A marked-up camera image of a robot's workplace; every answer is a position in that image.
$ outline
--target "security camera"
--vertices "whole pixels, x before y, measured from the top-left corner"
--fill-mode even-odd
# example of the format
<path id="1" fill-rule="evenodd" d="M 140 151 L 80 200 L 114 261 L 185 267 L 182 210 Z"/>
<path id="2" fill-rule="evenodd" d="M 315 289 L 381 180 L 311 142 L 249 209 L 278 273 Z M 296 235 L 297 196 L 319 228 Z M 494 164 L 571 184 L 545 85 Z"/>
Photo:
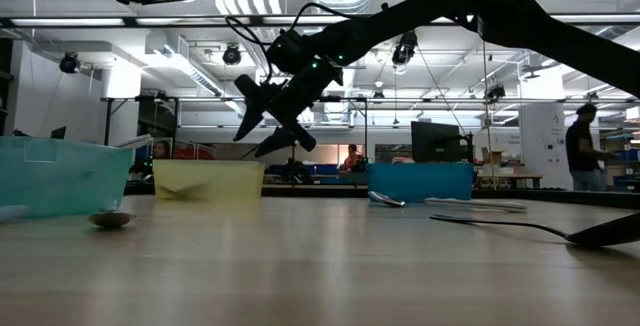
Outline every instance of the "security camera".
<path id="1" fill-rule="evenodd" d="M 60 71 L 66 74 L 76 74 L 80 72 L 80 61 L 78 61 L 78 54 L 75 52 L 67 52 L 64 54 L 64 58 L 60 61 Z"/>
<path id="2" fill-rule="evenodd" d="M 227 49 L 222 55 L 222 61 L 230 66 L 237 65 L 242 61 L 242 54 L 240 53 L 240 47 L 238 44 L 227 45 Z"/>

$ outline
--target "yellow plastic bin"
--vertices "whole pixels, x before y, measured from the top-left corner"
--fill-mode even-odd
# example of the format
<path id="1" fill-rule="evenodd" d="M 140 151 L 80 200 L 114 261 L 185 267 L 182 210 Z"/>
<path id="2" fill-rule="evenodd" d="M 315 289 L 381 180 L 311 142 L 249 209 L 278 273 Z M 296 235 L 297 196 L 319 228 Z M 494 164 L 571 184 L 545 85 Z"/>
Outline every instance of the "yellow plastic bin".
<path id="1" fill-rule="evenodd" d="M 252 161 L 154 160 L 156 198 L 252 201 L 260 198 L 264 164 Z"/>

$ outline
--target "ceiling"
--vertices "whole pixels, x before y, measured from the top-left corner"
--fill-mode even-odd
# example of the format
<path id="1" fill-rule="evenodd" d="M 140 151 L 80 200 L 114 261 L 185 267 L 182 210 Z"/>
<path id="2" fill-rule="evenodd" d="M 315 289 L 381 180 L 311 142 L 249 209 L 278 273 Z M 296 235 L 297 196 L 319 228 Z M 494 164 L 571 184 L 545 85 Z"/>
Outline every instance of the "ceiling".
<path id="1" fill-rule="evenodd" d="M 189 3 L 170 3 L 161 5 L 125 6 L 114 0 L 35 0 L 35 16 L 181 16 L 181 15 L 216 15 L 219 14 L 215 0 L 196 0 Z M 279 0 L 284 14 L 295 14 L 310 0 Z M 379 5 L 388 2 L 393 5 L 403 0 L 371 0 L 370 13 L 377 12 Z M 634 12 L 640 10 L 640 0 L 537 0 L 550 13 L 615 13 Z M 34 0 L 0 0 L 0 17 L 32 17 L 34 16 Z M 604 26 L 585 27 L 589 32 L 598 32 Z M 277 30 L 263 29 L 266 39 L 276 35 Z M 167 67 L 162 63 L 162 56 L 153 54 L 149 46 L 150 30 L 118 29 L 118 30 L 65 30 L 38 29 L 36 40 L 58 43 L 62 41 L 106 41 L 110 42 L 133 56 L 147 66 L 143 67 L 144 87 L 167 90 L 181 96 L 201 95 L 197 85 L 183 72 Z M 256 64 L 244 46 L 243 61 L 237 66 L 226 66 L 222 61 L 222 53 L 227 43 L 237 43 L 237 36 L 225 28 L 168 28 L 154 30 L 162 32 L 168 43 L 175 42 L 178 37 L 188 41 L 190 57 L 197 62 L 213 78 L 224 86 L 225 93 L 239 95 L 232 84 L 237 76 L 247 73 L 256 74 Z M 403 75 L 393 72 L 389 60 L 389 51 L 393 49 L 395 40 L 378 45 L 372 52 L 358 61 L 354 66 L 353 82 L 348 85 L 346 95 L 371 96 L 377 89 L 374 83 L 382 81 L 382 90 L 387 98 L 420 98 L 440 96 L 439 87 L 446 97 L 469 97 L 476 94 L 483 97 L 485 72 L 491 74 L 500 69 L 491 78 L 491 83 L 504 84 L 507 97 L 517 97 L 521 78 L 519 66 L 539 62 L 526 50 L 506 49 L 491 44 L 483 44 L 482 40 L 471 32 L 459 27 L 429 26 L 416 30 L 419 39 L 419 52 L 409 63 Z M 618 37 L 616 42 L 631 48 L 640 48 L 640 30 L 630 28 L 629 32 Z M 567 95 L 585 94 L 589 89 L 602 85 L 602 82 L 585 77 L 579 72 L 567 70 L 563 72 L 564 89 Z M 608 90 L 607 98 L 626 98 L 630 95 L 615 89 Z M 442 105 L 395 105 L 389 102 L 372 105 L 373 108 L 404 108 L 420 110 L 423 107 L 446 108 Z M 475 106 L 458 106 L 473 108 Z M 224 109 L 224 106 L 211 106 L 212 110 Z M 608 110 L 623 110 L 624 105 L 613 105 Z"/>

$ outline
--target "black cable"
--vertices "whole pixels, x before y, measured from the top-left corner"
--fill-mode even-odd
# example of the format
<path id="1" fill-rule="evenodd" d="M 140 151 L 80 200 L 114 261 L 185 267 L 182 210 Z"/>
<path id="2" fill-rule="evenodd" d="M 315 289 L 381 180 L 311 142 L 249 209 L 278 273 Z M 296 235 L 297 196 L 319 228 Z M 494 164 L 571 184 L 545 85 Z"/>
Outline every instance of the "black cable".
<path id="1" fill-rule="evenodd" d="M 293 20 L 293 24 L 291 24 L 291 27 L 289 28 L 289 30 L 293 30 L 298 25 L 298 21 L 300 20 L 300 16 L 302 16 L 302 13 L 304 12 L 304 10 L 308 9 L 309 7 L 319 8 L 320 10 L 326 11 L 326 12 L 332 14 L 332 15 L 342 16 L 342 17 L 348 18 L 348 19 L 363 18 L 363 16 L 348 15 L 348 14 L 342 13 L 340 11 L 336 11 L 336 10 L 334 10 L 332 8 L 329 8 L 329 7 L 325 6 L 325 5 L 321 5 L 319 3 L 309 2 L 308 4 L 302 6 L 300 11 L 298 11 L 298 14 L 296 15 L 296 18 Z"/>
<path id="2" fill-rule="evenodd" d="M 264 58 L 265 60 L 267 60 L 267 66 L 269 66 L 269 74 L 267 75 L 267 80 L 265 81 L 266 83 L 269 83 L 269 81 L 271 81 L 271 77 L 273 76 L 273 66 L 271 66 L 271 61 L 269 61 L 269 56 L 267 56 L 267 49 L 264 48 L 264 45 L 268 45 L 268 43 L 261 42 L 260 38 L 258 38 L 258 36 L 256 36 L 256 34 L 253 33 L 253 31 L 251 31 L 249 27 L 247 27 L 247 25 L 243 24 L 242 21 L 238 20 L 237 18 L 233 16 L 226 16 L 224 18 L 224 21 L 238 36 L 242 37 L 243 39 L 253 44 L 260 46 L 260 50 L 262 50 L 262 53 L 264 54 Z M 249 38 L 243 32 L 240 32 L 240 30 L 235 25 L 233 25 L 231 21 L 233 21 L 235 24 L 237 24 L 238 26 L 246 30 L 249 33 L 249 35 L 253 37 L 253 39 Z"/>

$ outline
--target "blue bin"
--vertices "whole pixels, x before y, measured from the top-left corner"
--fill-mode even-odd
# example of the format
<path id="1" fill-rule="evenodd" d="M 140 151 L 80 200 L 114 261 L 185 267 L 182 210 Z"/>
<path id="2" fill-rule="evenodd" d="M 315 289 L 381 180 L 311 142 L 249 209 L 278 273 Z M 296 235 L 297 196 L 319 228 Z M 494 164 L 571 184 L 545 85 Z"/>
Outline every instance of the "blue bin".
<path id="1" fill-rule="evenodd" d="M 0 207 L 28 217 L 87 215 L 120 204 L 133 150 L 65 140 L 0 137 Z"/>
<path id="2" fill-rule="evenodd" d="M 424 202 L 429 197 L 470 200 L 473 165 L 370 164 L 367 176 L 369 191 L 399 201 Z"/>

